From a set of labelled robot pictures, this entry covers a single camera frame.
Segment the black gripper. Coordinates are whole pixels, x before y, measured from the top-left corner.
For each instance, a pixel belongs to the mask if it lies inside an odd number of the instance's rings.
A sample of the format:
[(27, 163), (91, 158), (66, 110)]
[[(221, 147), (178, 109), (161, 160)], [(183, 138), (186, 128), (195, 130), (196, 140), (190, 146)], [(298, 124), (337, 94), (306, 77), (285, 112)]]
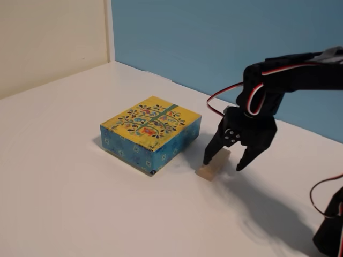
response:
[(269, 148), (276, 132), (274, 117), (250, 117), (239, 107), (227, 107), (215, 135), (205, 148), (203, 164), (209, 165), (224, 146), (231, 147), (239, 142), (246, 147), (236, 166), (236, 171), (242, 171)]

